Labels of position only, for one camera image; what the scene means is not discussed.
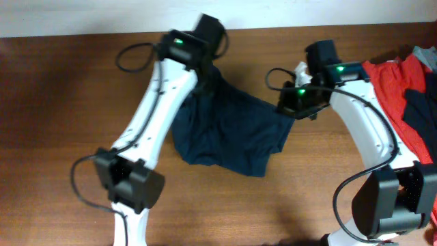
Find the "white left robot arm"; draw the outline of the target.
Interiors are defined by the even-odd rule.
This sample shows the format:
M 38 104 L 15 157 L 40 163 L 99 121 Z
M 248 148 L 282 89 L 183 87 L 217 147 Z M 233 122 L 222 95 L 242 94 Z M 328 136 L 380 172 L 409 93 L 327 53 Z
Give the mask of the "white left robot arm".
M 221 22 L 202 14 L 193 31 L 173 29 L 154 46 L 157 60 L 134 116 L 111 148 L 99 148 L 93 159 L 115 215 L 114 245 L 146 244 L 148 213 L 165 185 L 155 170 L 163 141 L 186 98 L 214 91 L 212 62 L 228 41 Z

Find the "dark blue shirt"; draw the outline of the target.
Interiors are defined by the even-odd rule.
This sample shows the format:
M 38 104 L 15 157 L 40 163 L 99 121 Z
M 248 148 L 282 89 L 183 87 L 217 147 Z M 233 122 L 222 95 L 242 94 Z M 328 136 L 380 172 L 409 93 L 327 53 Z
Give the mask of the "dark blue shirt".
M 294 119 L 230 85 L 217 67 L 211 72 L 215 90 L 187 97 L 174 118 L 174 148 L 190 165 L 218 165 L 264 177 L 270 156 L 283 150 Z

